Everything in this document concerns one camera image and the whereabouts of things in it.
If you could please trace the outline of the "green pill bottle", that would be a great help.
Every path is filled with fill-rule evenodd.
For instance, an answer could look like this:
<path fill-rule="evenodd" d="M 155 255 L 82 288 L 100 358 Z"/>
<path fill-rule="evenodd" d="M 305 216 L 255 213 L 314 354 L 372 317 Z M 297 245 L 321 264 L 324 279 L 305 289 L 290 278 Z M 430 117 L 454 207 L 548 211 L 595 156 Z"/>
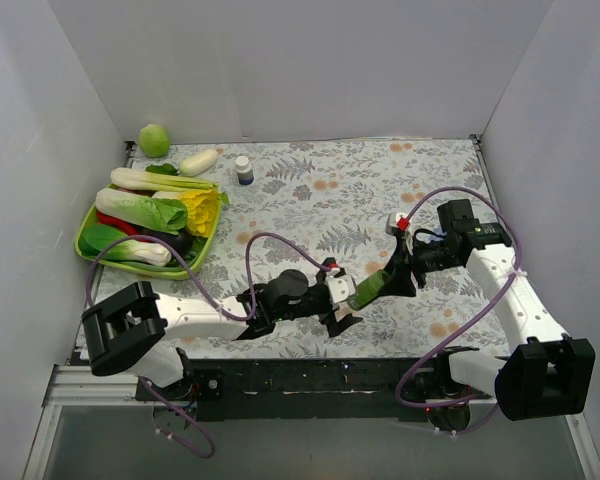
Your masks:
<path fill-rule="evenodd" d="M 380 291 L 387 283 L 389 274 L 378 270 L 357 285 L 356 293 L 347 300 L 353 311 L 360 311 L 379 297 Z"/>

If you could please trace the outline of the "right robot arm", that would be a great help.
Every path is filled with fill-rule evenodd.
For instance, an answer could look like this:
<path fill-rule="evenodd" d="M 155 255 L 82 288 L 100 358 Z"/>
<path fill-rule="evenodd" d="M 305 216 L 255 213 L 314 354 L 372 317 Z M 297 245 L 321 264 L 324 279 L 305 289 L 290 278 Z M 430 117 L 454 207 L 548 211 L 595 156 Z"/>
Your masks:
<path fill-rule="evenodd" d="M 468 200 L 437 209 L 439 233 L 418 239 L 404 213 L 392 213 L 386 231 L 397 241 L 381 271 L 379 296 L 412 297 L 426 276 L 464 267 L 479 285 L 506 334 L 509 354 L 489 356 L 477 349 L 443 347 L 433 366 L 437 405 L 464 392 L 486 394 L 510 420 L 578 414 L 583 411 L 595 362 L 591 343 L 572 337 L 549 313 L 518 264 L 511 237 L 498 223 L 482 223 Z"/>

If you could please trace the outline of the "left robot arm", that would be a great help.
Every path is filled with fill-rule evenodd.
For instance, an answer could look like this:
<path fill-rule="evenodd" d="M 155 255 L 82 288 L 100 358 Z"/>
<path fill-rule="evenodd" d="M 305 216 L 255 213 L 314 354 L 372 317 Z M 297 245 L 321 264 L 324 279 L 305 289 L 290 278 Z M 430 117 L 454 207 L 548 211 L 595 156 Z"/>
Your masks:
<path fill-rule="evenodd" d="M 252 340 L 271 334 L 280 321 L 311 316 L 318 317 L 330 337 L 337 337 L 360 321 L 352 314 L 336 314 L 355 292 L 354 280 L 342 272 L 320 272 L 311 284 L 300 271 L 288 269 L 213 307 L 203 299 L 157 293 L 149 282 L 136 282 L 82 314 L 91 372 L 96 377 L 130 372 L 180 400 L 192 390 L 193 372 L 173 340 Z"/>

